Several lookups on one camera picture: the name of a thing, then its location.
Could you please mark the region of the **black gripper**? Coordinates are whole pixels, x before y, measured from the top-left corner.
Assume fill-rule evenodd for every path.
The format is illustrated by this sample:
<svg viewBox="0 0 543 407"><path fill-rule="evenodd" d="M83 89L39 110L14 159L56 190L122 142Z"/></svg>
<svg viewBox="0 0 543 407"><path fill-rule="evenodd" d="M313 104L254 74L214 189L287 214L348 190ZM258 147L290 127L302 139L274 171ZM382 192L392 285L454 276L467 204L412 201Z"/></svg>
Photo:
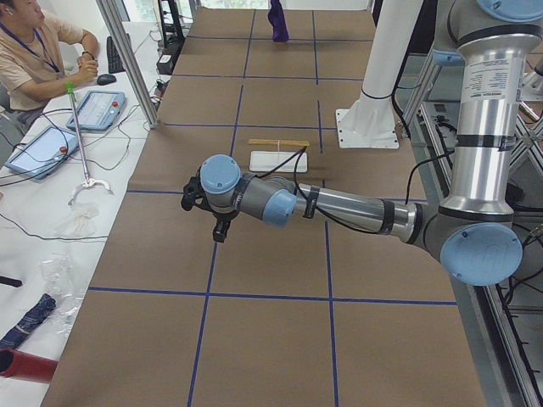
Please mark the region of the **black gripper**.
<svg viewBox="0 0 543 407"><path fill-rule="evenodd" d="M216 225L212 232L213 240L217 243L225 242L229 229L229 222L235 219L239 212L237 210L229 212L217 212L213 210L213 215L216 218Z"/></svg>

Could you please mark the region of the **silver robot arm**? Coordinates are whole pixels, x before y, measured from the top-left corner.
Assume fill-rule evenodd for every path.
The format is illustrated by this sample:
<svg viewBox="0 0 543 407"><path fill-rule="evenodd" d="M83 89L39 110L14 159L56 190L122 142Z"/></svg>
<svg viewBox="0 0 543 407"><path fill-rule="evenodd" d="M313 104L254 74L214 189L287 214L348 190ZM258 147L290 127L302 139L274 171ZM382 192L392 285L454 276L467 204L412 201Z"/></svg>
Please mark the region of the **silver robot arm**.
<svg viewBox="0 0 543 407"><path fill-rule="evenodd" d="M282 227L300 212L352 231L398 237L469 285L501 282L523 258L505 194L525 59L541 39L539 1L439 2L435 51L459 53L465 68L450 191L436 206L265 178L244 173L233 158L217 154L184 187L182 207L211 212L217 242L241 213Z"/></svg>

